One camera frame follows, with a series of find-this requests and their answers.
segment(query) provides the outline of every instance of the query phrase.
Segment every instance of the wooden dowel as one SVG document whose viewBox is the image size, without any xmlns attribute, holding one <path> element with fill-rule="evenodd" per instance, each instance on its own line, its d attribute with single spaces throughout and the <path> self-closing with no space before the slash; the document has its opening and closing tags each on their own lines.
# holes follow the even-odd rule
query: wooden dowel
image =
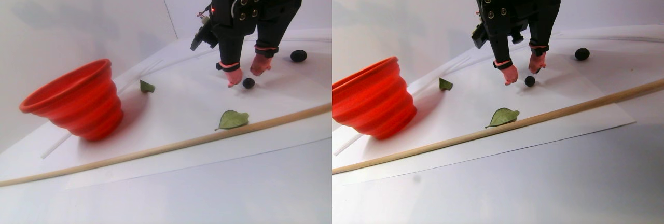
<svg viewBox="0 0 664 224">
<path fill-rule="evenodd" d="M 205 136 L 199 136 L 198 138 L 187 139 L 186 141 L 180 141 L 178 143 L 166 144 L 156 148 L 136 151 L 134 153 L 129 153 L 128 155 L 116 156 L 114 158 L 109 158 L 106 160 L 101 160 L 97 162 L 92 162 L 90 164 L 78 165 L 75 167 L 69 167 L 63 170 L 56 170 L 54 172 L 47 172 L 43 174 L 37 174 L 34 176 L 21 177 L 17 179 L 10 179 L 7 181 L 0 181 L 0 187 L 10 186 L 14 184 L 22 184 L 29 181 L 37 181 L 41 179 L 47 179 L 52 177 L 64 176 L 68 174 L 73 174 L 77 172 L 83 172 L 86 170 L 95 169 L 98 167 L 104 167 L 112 164 L 119 164 L 121 162 L 126 162 L 130 160 L 135 160 L 138 158 L 144 158 L 147 156 L 158 155 L 159 153 L 164 153 L 168 151 L 178 150 L 182 148 L 187 148 L 191 146 L 196 146 L 199 144 L 209 143 L 211 141 L 218 141 L 223 138 L 230 138 L 232 136 L 238 136 L 240 134 L 246 134 L 249 132 L 260 131 L 263 129 L 268 129 L 270 127 L 276 127 L 282 124 L 287 124 L 290 122 L 295 122 L 297 120 L 302 120 L 309 117 L 314 117 L 327 113 L 332 110 L 332 103 L 327 103 L 325 105 L 316 106 L 314 108 L 309 108 L 301 112 L 292 113 L 290 115 L 284 115 L 282 117 L 272 118 L 270 120 L 265 120 L 262 122 L 248 124 L 243 127 L 237 127 L 222 132 L 214 132 L 213 134 L 207 134 Z"/>
<path fill-rule="evenodd" d="M 429 152 L 432 150 L 438 150 L 441 148 L 445 148 L 448 146 L 453 146 L 455 144 L 460 144 L 460 143 L 465 143 L 468 141 L 474 141 L 475 139 L 479 138 L 484 138 L 487 136 L 499 134 L 501 132 L 507 132 L 511 131 L 514 129 L 519 129 L 521 127 L 528 127 L 529 125 L 532 124 L 537 124 L 540 122 L 545 122 L 547 120 L 552 120 L 554 118 L 560 118 L 564 117 L 567 115 L 572 115 L 574 113 L 579 113 L 583 112 L 585 110 L 590 110 L 599 106 L 604 106 L 604 105 L 609 105 L 611 103 L 617 103 L 619 101 L 624 101 L 627 99 L 634 98 L 636 96 L 640 96 L 643 94 L 647 93 L 652 93 L 654 91 L 659 91 L 662 88 L 664 88 L 664 79 L 660 79 L 657 81 L 650 82 L 648 84 L 644 84 L 638 87 L 634 87 L 632 89 L 628 89 L 625 91 L 621 91 L 619 93 L 614 93 L 614 94 L 609 94 L 607 96 L 602 96 L 597 99 L 593 99 L 591 101 L 585 101 L 583 103 L 579 103 L 576 105 L 572 106 L 567 106 L 565 108 L 561 108 L 558 110 L 554 110 L 548 113 L 543 113 L 541 115 L 537 115 L 534 117 L 530 118 L 525 118 L 522 120 L 518 120 L 512 123 L 504 124 L 498 127 L 493 127 L 490 129 L 484 129 L 479 132 L 474 132 L 471 134 L 466 134 L 463 136 L 458 136 L 456 138 L 451 138 L 451 139 L 446 139 L 445 141 L 440 141 L 438 143 L 433 143 L 425 146 L 421 146 L 418 148 L 414 148 L 411 150 L 406 150 L 406 151 L 401 151 L 399 153 L 394 153 L 393 155 L 388 155 L 388 156 L 383 156 L 380 158 L 375 158 L 372 160 L 367 160 L 364 162 L 359 162 L 356 164 L 350 164 L 342 167 L 337 167 L 332 169 L 332 174 L 339 174 L 342 172 L 349 172 L 351 170 L 357 170 L 363 167 L 369 167 L 372 165 L 377 165 L 377 164 L 383 164 L 387 162 L 391 162 L 394 160 L 398 160 L 401 158 L 407 158 L 409 156 L 415 156 L 415 155 L 420 155 L 421 153 Z"/>
</svg>

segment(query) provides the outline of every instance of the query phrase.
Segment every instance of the red silicone cup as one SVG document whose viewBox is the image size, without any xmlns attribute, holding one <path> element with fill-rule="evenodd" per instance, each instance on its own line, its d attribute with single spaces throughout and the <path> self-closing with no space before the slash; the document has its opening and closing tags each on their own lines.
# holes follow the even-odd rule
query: red silicone cup
<svg viewBox="0 0 664 224">
<path fill-rule="evenodd" d="M 385 139 L 417 113 L 396 57 L 375 63 L 332 84 L 332 118 L 362 134 Z"/>
<path fill-rule="evenodd" d="M 49 82 L 24 99 L 19 110 L 48 118 L 89 141 L 111 134 L 123 118 L 108 59 L 93 61 Z"/>
</svg>

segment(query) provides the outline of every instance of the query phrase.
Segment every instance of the white wall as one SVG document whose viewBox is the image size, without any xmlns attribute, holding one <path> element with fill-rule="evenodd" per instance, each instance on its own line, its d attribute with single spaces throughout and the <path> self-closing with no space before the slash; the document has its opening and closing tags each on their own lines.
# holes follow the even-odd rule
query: white wall
<svg viewBox="0 0 664 224">
<path fill-rule="evenodd" d="M 474 47 L 476 11 L 475 0 L 333 0 L 333 79 L 396 55 L 414 81 Z M 554 30 L 660 23 L 661 0 L 562 0 Z"/>
<path fill-rule="evenodd" d="M 2 0 L 0 20 L 0 151 L 47 122 L 19 111 L 38 87 L 101 58 L 119 75 L 175 40 L 163 0 Z"/>
<path fill-rule="evenodd" d="M 333 80 L 397 56 L 412 82 L 473 47 L 474 0 L 332 0 Z"/>
<path fill-rule="evenodd" d="M 165 0 L 178 38 L 192 38 L 201 27 L 196 17 L 211 0 Z M 330 0 L 302 0 L 290 30 L 330 28 Z"/>
</svg>

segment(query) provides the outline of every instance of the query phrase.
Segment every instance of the green leaf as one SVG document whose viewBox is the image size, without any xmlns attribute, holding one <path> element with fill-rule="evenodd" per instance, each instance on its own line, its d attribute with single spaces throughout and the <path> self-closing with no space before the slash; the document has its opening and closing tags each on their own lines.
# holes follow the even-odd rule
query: green leaf
<svg viewBox="0 0 664 224">
<path fill-rule="evenodd" d="M 238 113 L 234 110 L 228 110 L 221 115 L 221 121 L 219 121 L 219 128 L 214 129 L 217 131 L 219 129 L 234 129 L 235 127 L 241 127 L 249 123 L 249 114 L 248 113 Z"/>
<path fill-rule="evenodd" d="M 438 78 L 438 87 L 440 88 L 441 91 L 445 90 L 452 90 L 452 82 L 443 80 L 442 78 Z"/>
<path fill-rule="evenodd" d="M 515 120 L 517 120 L 518 115 L 519 111 L 517 110 L 509 110 L 508 108 L 505 107 L 500 108 L 496 110 L 496 112 L 493 114 L 493 118 L 491 118 L 491 123 L 485 128 L 497 127 L 502 124 L 514 122 Z"/>
<path fill-rule="evenodd" d="M 141 81 L 141 91 L 143 93 L 147 93 L 147 92 L 154 93 L 155 92 L 155 86 L 152 85 L 152 84 L 149 84 L 147 82 Z"/>
</svg>

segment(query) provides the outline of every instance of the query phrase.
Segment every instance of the black ball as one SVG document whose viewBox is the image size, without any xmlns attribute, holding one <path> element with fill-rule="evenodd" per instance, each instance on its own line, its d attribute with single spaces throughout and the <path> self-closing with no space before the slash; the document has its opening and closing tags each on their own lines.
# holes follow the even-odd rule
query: black ball
<svg viewBox="0 0 664 224">
<path fill-rule="evenodd" d="M 296 50 L 291 53 L 291 60 L 296 63 L 302 62 L 307 58 L 307 52 L 303 50 Z"/>
<path fill-rule="evenodd" d="M 528 87 L 532 87 L 533 85 L 535 85 L 535 77 L 532 76 L 526 77 L 526 85 Z"/>
<path fill-rule="evenodd" d="M 574 53 L 574 56 L 577 60 L 583 61 L 586 60 L 590 56 L 590 51 L 586 48 L 580 48 L 576 50 L 576 53 Z"/>
<path fill-rule="evenodd" d="M 242 82 L 242 85 L 244 86 L 245 89 L 250 89 L 254 87 L 255 84 L 256 82 L 251 78 L 247 78 Z"/>
</svg>

